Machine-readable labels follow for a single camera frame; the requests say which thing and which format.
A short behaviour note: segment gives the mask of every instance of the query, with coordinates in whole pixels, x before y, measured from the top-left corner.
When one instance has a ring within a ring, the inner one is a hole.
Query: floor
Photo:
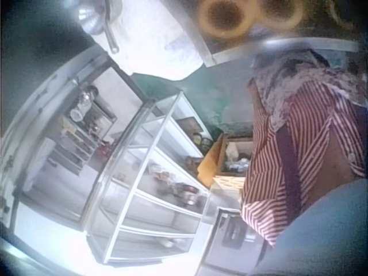
[[[182,257],[165,259],[161,264],[114,268],[95,261],[86,235],[57,224],[20,203],[15,235],[55,264],[79,275],[160,275],[192,276],[205,249],[212,227],[202,224],[191,251]]]

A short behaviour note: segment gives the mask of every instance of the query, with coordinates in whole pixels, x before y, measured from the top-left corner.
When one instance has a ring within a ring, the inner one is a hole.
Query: metal shelf
[[[79,170],[82,169],[82,167],[76,163],[74,163],[72,160],[70,160],[68,157],[66,157],[63,153],[61,153],[60,151],[58,151],[57,149],[54,149],[54,152],[56,152],[59,156],[61,156],[64,160],[66,160],[69,164],[75,166],[76,168],[78,168]]]
[[[165,200],[161,200],[157,197],[154,197],[153,195],[150,195],[150,194],[148,194],[144,191],[138,190],[138,189],[136,190],[135,195],[140,197],[140,198],[143,198],[145,200],[151,201],[151,202],[153,202],[157,205],[166,207],[168,209],[171,209],[171,210],[179,212],[179,213],[187,214],[187,215],[192,216],[192,217],[199,217],[199,218],[202,217],[202,214],[199,214],[199,213],[196,213],[196,212],[193,212],[193,211],[189,211],[185,208],[182,208],[182,207],[176,206],[174,204],[168,203]]]
[[[110,223],[115,223],[118,216],[116,212],[107,210],[108,208],[102,206],[99,209]],[[187,233],[169,225],[149,223],[133,217],[125,217],[123,224],[120,226],[120,231],[154,237],[190,238],[195,236],[195,233]]]
[[[91,152],[88,152],[85,148],[83,148],[81,145],[79,145],[78,143],[81,143],[81,138],[78,136],[73,135],[70,132],[67,132],[67,137],[72,140],[72,142],[74,143],[74,145],[79,148],[81,151],[83,151],[86,155],[91,156],[93,154],[93,149],[91,149]]]
[[[162,259],[184,254],[190,249],[200,219],[203,217],[202,210],[195,212],[194,206],[188,207],[193,210],[177,206],[177,199],[174,196],[159,198],[154,189],[157,183],[152,182],[155,181],[152,175],[150,175],[151,179],[146,178],[145,173],[148,166],[158,164],[168,172],[177,175],[182,182],[199,188],[204,194],[208,193],[206,187],[158,148],[160,141],[164,140],[170,145],[170,150],[175,151],[180,157],[203,157],[173,118],[180,101],[183,105],[188,104],[183,97],[183,92],[180,92],[178,95],[160,101],[161,104],[158,102],[151,106],[150,111],[142,117],[141,124],[131,131],[125,138],[119,153],[115,154],[109,171],[112,177],[104,178],[104,189],[98,202],[102,217],[96,214],[96,219],[104,220],[105,223],[97,223],[97,228],[102,228],[91,230],[92,234],[98,231],[108,233],[108,237],[104,238],[106,246],[101,246],[103,263]],[[153,118],[152,111],[159,105],[163,109],[161,112],[164,116]],[[193,115],[194,109],[182,107],[177,116],[181,113],[185,116],[188,112]],[[142,135],[141,130],[144,130],[145,134],[148,132],[151,138],[142,145],[135,145],[137,138],[140,137],[139,134]],[[121,160],[125,160],[123,166],[121,166]],[[114,177],[121,173],[128,177],[129,184]],[[109,189],[114,188],[110,187],[111,183],[123,187],[124,190],[118,195],[116,191],[111,192]],[[166,248],[157,240],[163,237],[182,238],[185,242],[180,245],[183,246],[181,249]],[[96,243],[100,244],[98,239],[95,237]]]
[[[80,139],[83,139],[86,143],[91,143],[94,147],[92,147],[91,144],[89,144],[90,147],[92,147],[93,149],[96,149],[98,147],[98,144],[96,143],[95,140],[93,140],[89,135],[86,134],[86,132],[79,126],[77,125],[72,119],[70,119],[69,117],[67,117],[69,122],[72,123],[72,125],[89,141],[87,142],[86,140],[84,140],[83,138],[81,138],[79,135],[75,134],[75,136],[77,136]]]
[[[162,124],[163,120],[164,119],[160,117],[151,120],[143,124],[143,128],[148,133],[152,133],[149,127],[151,127],[151,129],[156,129],[155,125]],[[194,145],[193,141],[190,140],[190,138],[185,134],[181,127],[179,127],[173,118],[170,118],[167,122],[161,139],[163,139],[167,144],[177,145],[180,148],[179,154],[182,156],[191,156],[197,158],[203,157],[202,152],[197,148],[196,145]]]
[[[164,225],[154,225],[151,223],[145,223],[144,221],[134,220],[132,218],[126,217],[124,220],[124,225],[120,226],[120,230],[128,233],[135,233],[139,235],[156,236],[156,237],[194,237],[195,234],[183,233],[181,231],[175,230],[172,227]]]

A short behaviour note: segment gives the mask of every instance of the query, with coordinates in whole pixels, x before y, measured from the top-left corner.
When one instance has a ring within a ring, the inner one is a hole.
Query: red and white striped shirt
[[[327,85],[310,80],[290,97],[285,124],[292,137],[301,181],[301,206],[316,182],[326,152],[330,126],[352,171],[365,177],[362,140],[353,103]],[[272,246],[288,226],[285,180],[270,117],[258,110],[254,121],[252,161],[244,183],[241,215]]]

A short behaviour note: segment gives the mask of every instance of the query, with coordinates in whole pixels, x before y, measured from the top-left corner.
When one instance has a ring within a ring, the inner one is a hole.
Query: glass panel
[[[156,103],[156,110],[159,110],[162,115],[167,115],[177,97],[178,95],[173,95],[171,97],[158,101]]]
[[[147,150],[148,148],[140,148],[139,150],[128,149],[118,161],[112,175],[113,179],[117,179],[120,182],[124,182],[127,186],[131,186],[137,177]]]
[[[192,241],[120,232],[111,260],[150,260],[183,254],[188,252]]]
[[[134,196],[123,225],[149,232],[194,234],[200,219]]]

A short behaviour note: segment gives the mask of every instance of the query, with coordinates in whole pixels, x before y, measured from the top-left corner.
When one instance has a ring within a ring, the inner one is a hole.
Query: cabinet
[[[102,263],[148,262],[189,251],[208,201],[208,189],[185,169],[185,158],[203,154],[176,120],[194,117],[183,92],[157,102],[125,137],[106,177],[88,241]],[[195,203],[163,186],[195,187]]]

